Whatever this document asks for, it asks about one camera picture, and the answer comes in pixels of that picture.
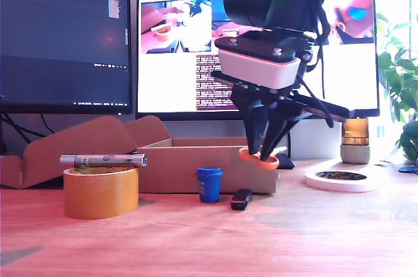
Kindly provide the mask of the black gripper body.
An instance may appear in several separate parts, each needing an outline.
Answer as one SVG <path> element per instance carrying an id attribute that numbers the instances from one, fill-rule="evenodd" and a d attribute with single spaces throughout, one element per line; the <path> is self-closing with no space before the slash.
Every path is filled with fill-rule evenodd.
<path id="1" fill-rule="evenodd" d="M 325 118 L 344 122 L 348 109 L 316 97 L 303 81 L 312 58 L 309 41 L 216 41 L 221 70 L 212 76 L 233 87 L 231 100 L 243 110 L 250 103 L 274 108 L 280 100 Z"/>

